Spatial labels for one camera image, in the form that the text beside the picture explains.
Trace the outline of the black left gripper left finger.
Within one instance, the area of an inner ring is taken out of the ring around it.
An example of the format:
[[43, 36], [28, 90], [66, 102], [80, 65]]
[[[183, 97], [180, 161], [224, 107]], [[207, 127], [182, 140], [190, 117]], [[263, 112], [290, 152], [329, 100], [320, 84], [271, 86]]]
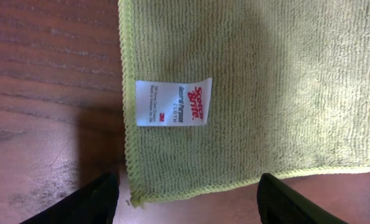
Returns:
[[112, 224], [119, 199], [119, 182], [109, 172], [78, 189], [25, 224]]

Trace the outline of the light green microfiber cloth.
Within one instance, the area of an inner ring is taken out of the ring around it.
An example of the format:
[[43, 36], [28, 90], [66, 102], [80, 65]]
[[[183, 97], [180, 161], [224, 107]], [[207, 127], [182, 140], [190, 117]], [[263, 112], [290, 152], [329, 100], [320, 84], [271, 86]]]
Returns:
[[[370, 1], [119, 1], [131, 204], [370, 172]], [[207, 123], [138, 127], [136, 81], [212, 80]]]

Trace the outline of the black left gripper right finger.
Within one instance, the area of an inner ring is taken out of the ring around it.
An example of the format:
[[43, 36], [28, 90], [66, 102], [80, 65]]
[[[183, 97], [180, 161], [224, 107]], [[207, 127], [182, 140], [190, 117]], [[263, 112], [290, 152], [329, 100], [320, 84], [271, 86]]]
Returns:
[[345, 224], [270, 173], [257, 186], [257, 206], [263, 224]]

